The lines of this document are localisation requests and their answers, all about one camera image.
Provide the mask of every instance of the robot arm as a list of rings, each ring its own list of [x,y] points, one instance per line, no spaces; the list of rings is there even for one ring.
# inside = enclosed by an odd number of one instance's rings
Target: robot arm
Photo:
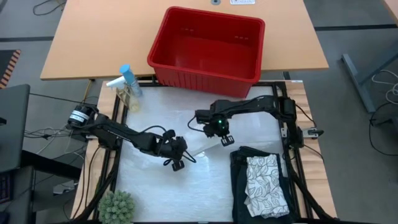
[[[204,124],[203,132],[207,137],[217,135],[221,137],[223,146],[234,143],[229,134],[228,119],[235,114],[267,112],[287,125],[289,144],[293,147],[303,147],[302,130],[296,125],[295,101],[290,98],[273,96],[258,96],[251,100],[229,101],[216,100],[210,105],[209,110],[196,110],[195,116],[198,124]]]
[[[122,138],[142,153],[164,157],[172,160],[173,170],[183,169],[181,161],[187,149],[183,137],[176,137],[174,130],[168,130],[162,136],[148,132],[137,132],[123,124],[110,120],[106,115],[98,113],[97,108],[79,105],[72,112],[68,120],[70,129],[88,131],[98,137],[98,142],[106,149],[116,150],[117,138]]]

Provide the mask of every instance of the red storage box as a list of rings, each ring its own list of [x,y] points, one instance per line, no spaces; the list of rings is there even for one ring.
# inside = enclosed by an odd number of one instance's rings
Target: red storage box
[[[244,98],[261,76],[265,26],[261,19],[170,7],[148,64],[163,85]]]

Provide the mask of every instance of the green plant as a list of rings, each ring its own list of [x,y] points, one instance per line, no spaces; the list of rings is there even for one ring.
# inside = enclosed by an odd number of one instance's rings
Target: green plant
[[[101,199],[98,206],[99,220],[104,224],[131,223],[134,213],[134,201],[130,193],[120,190],[116,193],[108,192]]]

